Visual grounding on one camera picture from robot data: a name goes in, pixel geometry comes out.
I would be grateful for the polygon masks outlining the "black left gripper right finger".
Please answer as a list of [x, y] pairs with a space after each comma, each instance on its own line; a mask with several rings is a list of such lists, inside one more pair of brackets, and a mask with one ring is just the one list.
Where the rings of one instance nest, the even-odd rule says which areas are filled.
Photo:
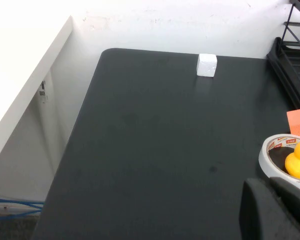
[[280, 177], [271, 177], [269, 183], [300, 224], [300, 189]]

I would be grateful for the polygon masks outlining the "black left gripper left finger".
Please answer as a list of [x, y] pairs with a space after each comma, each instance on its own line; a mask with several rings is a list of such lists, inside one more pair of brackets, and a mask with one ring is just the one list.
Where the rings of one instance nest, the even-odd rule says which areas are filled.
[[244, 181], [239, 225], [243, 240], [300, 240], [300, 224], [271, 187], [270, 180]]

